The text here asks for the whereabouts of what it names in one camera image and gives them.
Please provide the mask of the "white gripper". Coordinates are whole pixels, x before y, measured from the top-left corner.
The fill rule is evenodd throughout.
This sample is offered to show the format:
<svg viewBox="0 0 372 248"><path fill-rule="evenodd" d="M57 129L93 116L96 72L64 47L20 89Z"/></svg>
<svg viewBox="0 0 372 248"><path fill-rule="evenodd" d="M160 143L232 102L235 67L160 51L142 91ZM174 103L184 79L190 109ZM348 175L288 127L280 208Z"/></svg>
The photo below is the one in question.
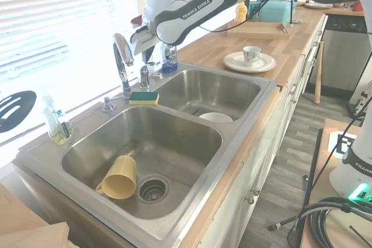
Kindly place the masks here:
<svg viewBox="0 0 372 248"><path fill-rule="evenodd" d="M142 61L147 63L158 42L158 37L151 34L148 28L139 28L130 37L130 48L133 55L142 53Z"/></svg>

